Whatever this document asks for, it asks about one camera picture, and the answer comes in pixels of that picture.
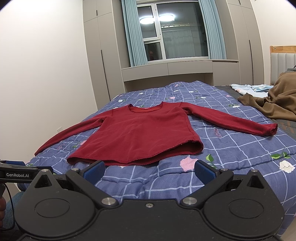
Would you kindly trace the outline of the person's left hand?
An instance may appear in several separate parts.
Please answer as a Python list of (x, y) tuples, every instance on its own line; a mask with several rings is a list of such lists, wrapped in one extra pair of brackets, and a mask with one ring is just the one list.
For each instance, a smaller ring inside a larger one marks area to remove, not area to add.
[(0, 198), (0, 228), (3, 227), (3, 220), (6, 214), (6, 200), (1, 197)]

